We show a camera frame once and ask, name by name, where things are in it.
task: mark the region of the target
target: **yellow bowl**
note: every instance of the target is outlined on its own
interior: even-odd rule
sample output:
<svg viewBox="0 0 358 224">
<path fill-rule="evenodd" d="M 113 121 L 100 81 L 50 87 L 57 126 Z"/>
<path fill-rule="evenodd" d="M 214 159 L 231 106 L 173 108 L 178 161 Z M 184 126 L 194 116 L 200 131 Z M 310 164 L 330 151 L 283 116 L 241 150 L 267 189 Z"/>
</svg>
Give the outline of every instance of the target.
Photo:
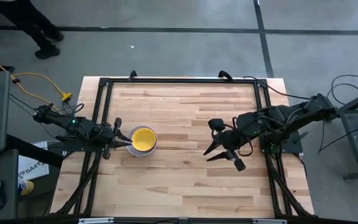
<svg viewBox="0 0 358 224">
<path fill-rule="evenodd" d="M 153 130 L 149 128 L 140 128 L 132 135 L 132 145 L 138 151 L 148 151 L 152 149 L 157 140 Z"/>
</svg>

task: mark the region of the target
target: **person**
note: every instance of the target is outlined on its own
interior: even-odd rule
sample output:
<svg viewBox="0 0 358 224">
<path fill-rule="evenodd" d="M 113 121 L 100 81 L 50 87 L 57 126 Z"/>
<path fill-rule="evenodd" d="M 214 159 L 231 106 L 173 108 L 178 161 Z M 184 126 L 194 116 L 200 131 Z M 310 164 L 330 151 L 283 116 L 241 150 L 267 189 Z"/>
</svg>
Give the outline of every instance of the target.
<svg viewBox="0 0 358 224">
<path fill-rule="evenodd" d="M 35 52 L 37 58 L 47 59 L 60 54 L 60 50 L 48 39 L 61 41 L 63 34 L 30 0 L 0 0 L 0 13 L 34 39 L 40 47 Z"/>
</svg>

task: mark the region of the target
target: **concrete floor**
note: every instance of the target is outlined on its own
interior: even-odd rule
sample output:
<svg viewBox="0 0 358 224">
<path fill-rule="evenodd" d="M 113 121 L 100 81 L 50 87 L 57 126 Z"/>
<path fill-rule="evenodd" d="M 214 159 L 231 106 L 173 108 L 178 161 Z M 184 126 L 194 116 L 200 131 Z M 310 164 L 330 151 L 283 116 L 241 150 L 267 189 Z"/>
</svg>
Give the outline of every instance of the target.
<svg viewBox="0 0 358 224">
<path fill-rule="evenodd" d="M 253 0 L 33 0 L 58 26 L 179 27 L 257 29 Z M 358 0 L 260 0 L 266 29 L 358 30 Z M 0 25 L 9 24 L 0 16 Z M 139 75 L 215 77 L 226 70 L 235 77 L 266 77 L 259 34 L 64 32 L 62 54 L 38 60 L 37 46 L 20 31 L 0 30 L 0 63 L 15 72 L 37 72 L 76 96 L 85 75 Z M 358 75 L 358 35 L 267 35 L 274 77 L 284 78 L 294 95 L 326 94 L 331 80 Z M 358 86 L 358 78 L 343 78 Z M 25 77 L 31 92 L 59 102 L 60 95 L 45 80 Z M 11 93 L 32 106 L 42 103 L 12 86 Z M 349 101 L 352 88 L 336 89 Z M 299 102 L 290 99 L 290 103 Z M 47 126 L 54 135 L 62 129 Z M 342 176 L 357 170 L 347 139 L 317 156 L 321 123 L 307 125 L 302 140 L 308 183 L 315 213 L 325 218 L 358 221 L 358 181 Z M 9 133 L 23 140 L 51 140 L 42 127 L 10 104 Z M 344 134 L 342 124 L 326 125 L 328 143 Z M 37 210 L 44 211 L 44 203 Z"/>
</svg>

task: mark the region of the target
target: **wooden table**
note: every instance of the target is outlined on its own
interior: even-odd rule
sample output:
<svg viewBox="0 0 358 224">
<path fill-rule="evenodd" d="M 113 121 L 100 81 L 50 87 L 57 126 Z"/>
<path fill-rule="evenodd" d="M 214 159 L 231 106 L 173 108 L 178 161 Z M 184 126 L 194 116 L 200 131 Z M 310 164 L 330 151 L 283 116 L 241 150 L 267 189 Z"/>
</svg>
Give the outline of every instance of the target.
<svg viewBox="0 0 358 224">
<path fill-rule="evenodd" d="M 78 116 L 91 119 L 99 78 L 84 77 L 78 102 L 85 107 Z M 268 79 L 268 84 L 285 92 L 282 79 Z M 273 91 L 270 98 L 273 105 L 288 104 L 286 96 Z M 247 166 L 242 172 L 231 161 L 206 162 L 222 147 L 203 156 L 212 141 L 209 119 L 222 118 L 231 124 L 233 116 L 255 110 L 254 87 L 248 84 L 114 84 L 108 122 L 122 118 L 124 134 L 140 124 L 151 126 L 157 132 L 158 144 L 147 157 L 134 157 L 122 147 L 112 151 L 110 160 L 101 159 L 92 216 L 273 217 L 267 168 L 258 139 L 252 141 L 254 153 L 242 158 Z M 241 151 L 249 152 L 249 145 Z M 64 160 L 51 212 L 57 211 L 77 187 L 83 157 L 84 153 L 76 152 Z M 283 164 L 288 187 L 313 213 L 299 158 L 284 154 Z M 281 190 L 277 192 L 284 212 Z"/>
</svg>

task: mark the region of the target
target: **black pants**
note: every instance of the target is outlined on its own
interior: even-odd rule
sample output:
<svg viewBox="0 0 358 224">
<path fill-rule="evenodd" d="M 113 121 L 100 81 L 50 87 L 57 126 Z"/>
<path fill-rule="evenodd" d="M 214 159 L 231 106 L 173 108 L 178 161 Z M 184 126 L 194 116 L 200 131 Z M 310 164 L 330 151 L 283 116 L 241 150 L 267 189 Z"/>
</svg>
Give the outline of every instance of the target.
<svg viewBox="0 0 358 224">
<path fill-rule="evenodd" d="M 57 28 L 40 12 L 30 0 L 0 1 L 0 13 L 19 29 L 31 36 L 41 49 L 51 47 L 52 43 L 43 33 L 58 32 Z"/>
</svg>

